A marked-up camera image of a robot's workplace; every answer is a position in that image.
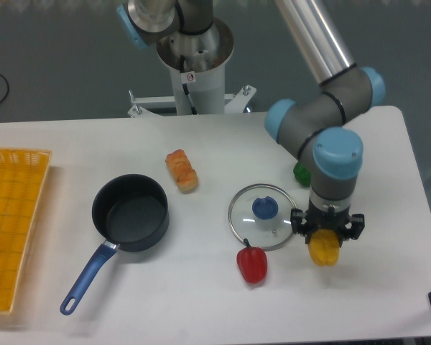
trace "yellow basket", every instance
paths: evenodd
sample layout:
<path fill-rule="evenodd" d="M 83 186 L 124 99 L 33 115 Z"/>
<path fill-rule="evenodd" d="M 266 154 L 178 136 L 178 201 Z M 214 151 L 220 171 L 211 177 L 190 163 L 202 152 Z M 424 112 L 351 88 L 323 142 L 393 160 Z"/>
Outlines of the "yellow basket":
<path fill-rule="evenodd" d="M 11 313 L 51 151 L 0 148 L 0 313 Z"/>

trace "black saucepan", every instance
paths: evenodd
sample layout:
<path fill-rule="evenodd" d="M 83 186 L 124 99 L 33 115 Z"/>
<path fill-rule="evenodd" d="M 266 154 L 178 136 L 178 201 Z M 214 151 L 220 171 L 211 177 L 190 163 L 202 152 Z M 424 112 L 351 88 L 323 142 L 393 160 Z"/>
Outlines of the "black saucepan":
<path fill-rule="evenodd" d="M 169 224 L 163 188 L 144 175 L 123 175 L 108 182 L 93 202 L 93 222 L 106 241 L 93 254 L 60 306 L 73 313 L 104 263 L 118 249 L 140 252 L 154 246 Z"/>

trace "pot handle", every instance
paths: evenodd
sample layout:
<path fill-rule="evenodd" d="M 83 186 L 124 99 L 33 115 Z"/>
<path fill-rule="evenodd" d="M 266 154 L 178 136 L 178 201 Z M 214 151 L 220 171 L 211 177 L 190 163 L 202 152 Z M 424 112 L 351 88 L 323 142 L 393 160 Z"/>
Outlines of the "pot handle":
<path fill-rule="evenodd" d="M 73 313 L 77 305 L 79 304 L 83 295 L 85 295 L 86 290 L 89 285 L 94 280 L 94 277 L 98 274 L 100 268 L 103 264 L 110 259 L 118 249 L 117 244 L 112 244 L 105 241 L 103 244 L 97 248 L 93 256 L 90 258 L 85 268 L 81 272 L 75 284 L 70 289 L 67 297 L 64 299 L 60 305 L 60 312 L 64 315 L 70 315 Z"/>

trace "red bell pepper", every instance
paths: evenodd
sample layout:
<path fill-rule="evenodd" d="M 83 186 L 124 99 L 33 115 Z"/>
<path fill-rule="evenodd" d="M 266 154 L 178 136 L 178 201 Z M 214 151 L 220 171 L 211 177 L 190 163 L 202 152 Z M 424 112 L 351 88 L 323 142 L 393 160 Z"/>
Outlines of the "red bell pepper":
<path fill-rule="evenodd" d="M 267 256 L 262 248 L 252 247 L 247 239 L 244 244 L 246 248 L 239 251 L 236 262 L 244 280 L 258 284 L 267 276 Z"/>

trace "glass lid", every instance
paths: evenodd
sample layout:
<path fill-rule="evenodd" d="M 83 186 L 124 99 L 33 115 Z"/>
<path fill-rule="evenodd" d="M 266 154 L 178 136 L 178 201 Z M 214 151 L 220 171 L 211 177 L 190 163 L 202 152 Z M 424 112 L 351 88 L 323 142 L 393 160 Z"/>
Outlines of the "glass lid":
<path fill-rule="evenodd" d="M 240 190 L 228 207 L 228 222 L 236 238 L 253 247 L 275 250 L 293 236 L 290 211 L 296 203 L 282 189 L 267 184 Z"/>

